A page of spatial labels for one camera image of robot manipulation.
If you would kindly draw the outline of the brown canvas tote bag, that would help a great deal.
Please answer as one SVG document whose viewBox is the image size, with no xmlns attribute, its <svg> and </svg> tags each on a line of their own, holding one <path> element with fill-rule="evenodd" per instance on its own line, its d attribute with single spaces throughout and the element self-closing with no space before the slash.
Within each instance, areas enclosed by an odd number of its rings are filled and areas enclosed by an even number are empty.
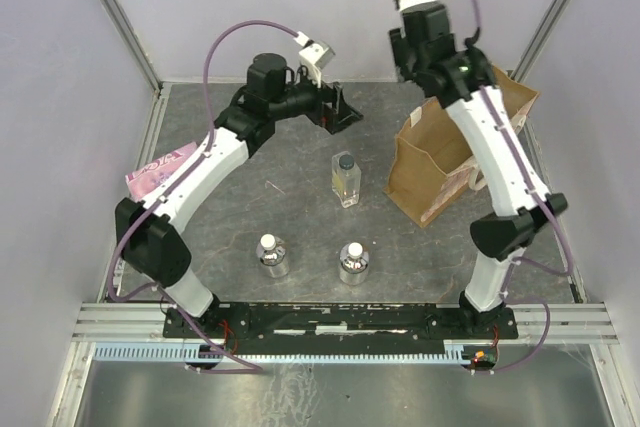
<svg viewBox="0 0 640 427">
<path fill-rule="evenodd" d="M 494 70 L 496 84 L 443 108 L 431 98 L 414 109 L 395 137 L 395 158 L 385 189 L 424 227 L 483 173 L 493 211 L 516 215 L 536 206 L 532 193 L 549 189 L 534 172 L 517 133 L 538 93 Z"/>
</svg>

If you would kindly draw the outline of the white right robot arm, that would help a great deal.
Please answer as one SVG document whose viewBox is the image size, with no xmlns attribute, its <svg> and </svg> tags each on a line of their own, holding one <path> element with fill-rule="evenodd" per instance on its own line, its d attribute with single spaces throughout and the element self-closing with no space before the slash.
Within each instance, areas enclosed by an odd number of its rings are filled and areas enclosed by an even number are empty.
<svg viewBox="0 0 640 427">
<path fill-rule="evenodd" d="M 447 9 L 436 0 L 397 9 L 403 25 L 389 37 L 399 77 L 439 101 L 468 143 L 492 200 L 492 213 L 470 226 L 478 254 L 459 305 L 434 318 L 439 327 L 478 338 L 505 319 L 511 267 L 540 230 L 556 225 L 568 202 L 548 189 L 526 158 L 478 38 L 457 50 Z"/>
</svg>

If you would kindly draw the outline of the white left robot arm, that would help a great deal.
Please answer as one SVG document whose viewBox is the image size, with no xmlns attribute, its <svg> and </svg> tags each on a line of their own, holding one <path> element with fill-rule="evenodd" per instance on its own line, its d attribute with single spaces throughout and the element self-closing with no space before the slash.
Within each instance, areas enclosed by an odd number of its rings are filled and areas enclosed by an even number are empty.
<svg viewBox="0 0 640 427">
<path fill-rule="evenodd" d="M 305 116 L 336 134 L 361 120 L 361 113 L 346 103 L 342 86 L 322 79 L 333 56 L 330 47 L 310 43 L 292 70 L 278 54 L 257 55 L 245 85 L 215 119 L 214 132 L 142 200 L 125 198 L 116 206 L 116 256 L 163 289 L 187 313 L 185 323 L 199 337 L 218 331 L 219 300 L 191 269 L 181 234 L 220 182 L 274 135 L 277 122 Z"/>
</svg>

